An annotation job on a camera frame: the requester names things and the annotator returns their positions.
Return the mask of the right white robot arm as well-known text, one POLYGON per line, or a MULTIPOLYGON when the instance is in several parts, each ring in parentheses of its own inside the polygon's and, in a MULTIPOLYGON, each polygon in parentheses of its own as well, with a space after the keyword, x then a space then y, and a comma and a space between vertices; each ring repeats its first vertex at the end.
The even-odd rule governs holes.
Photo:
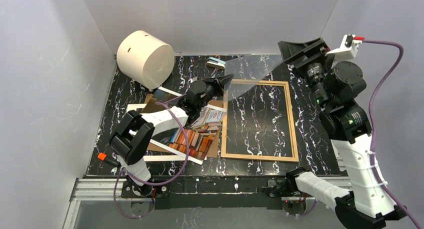
POLYGON ((352 62, 364 42, 364 37, 346 34, 337 49, 329 49, 322 38, 278 43, 283 62, 312 90, 321 109, 319 119, 343 161, 351 188, 299 167, 278 180, 276 189, 282 195, 313 196, 347 229, 382 229, 388 221, 406 217, 407 210, 388 192, 379 168, 371 111, 355 100, 367 86, 362 69, 352 62))

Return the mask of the light wooden picture frame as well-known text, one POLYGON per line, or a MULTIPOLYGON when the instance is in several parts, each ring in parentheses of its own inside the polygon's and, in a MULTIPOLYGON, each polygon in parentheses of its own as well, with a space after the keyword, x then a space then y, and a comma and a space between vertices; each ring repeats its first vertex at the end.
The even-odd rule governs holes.
POLYGON ((223 106, 221 157, 299 162, 287 81, 234 79, 223 106))

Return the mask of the clear acrylic sheet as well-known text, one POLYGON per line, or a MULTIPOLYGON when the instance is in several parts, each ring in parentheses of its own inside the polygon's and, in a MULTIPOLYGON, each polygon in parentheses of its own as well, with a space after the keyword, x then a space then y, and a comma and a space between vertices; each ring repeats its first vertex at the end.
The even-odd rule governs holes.
POLYGON ((239 98, 270 74, 282 61, 279 54, 246 55, 227 61, 224 74, 226 76, 232 74, 233 78, 224 87, 225 99, 232 101, 239 98))

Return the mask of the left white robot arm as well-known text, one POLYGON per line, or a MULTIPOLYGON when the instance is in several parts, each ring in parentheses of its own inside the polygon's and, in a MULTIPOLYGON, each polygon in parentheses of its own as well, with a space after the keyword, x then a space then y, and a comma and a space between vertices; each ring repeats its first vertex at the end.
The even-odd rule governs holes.
POLYGON ((151 113, 128 111, 115 130, 108 144, 117 154, 121 166, 130 180, 138 186, 163 186, 175 180, 181 172, 164 182, 151 182, 151 173, 144 156, 153 136, 171 129, 184 131, 200 117, 214 97, 224 96, 234 74, 195 80, 187 92, 168 101, 158 101, 163 110, 151 113))

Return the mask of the cat and books photo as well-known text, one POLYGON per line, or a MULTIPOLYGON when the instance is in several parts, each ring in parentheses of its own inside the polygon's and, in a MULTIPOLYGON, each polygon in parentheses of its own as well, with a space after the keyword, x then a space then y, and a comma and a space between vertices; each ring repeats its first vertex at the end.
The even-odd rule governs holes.
POLYGON ((169 151, 166 155, 179 155, 183 158, 189 152, 188 160, 201 165, 208 158, 209 147, 222 128, 223 119, 227 110, 223 107, 208 105, 200 111, 200 117, 184 131, 188 136, 186 145, 185 136, 180 128, 173 128, 155 135, 150 143, 169 151))

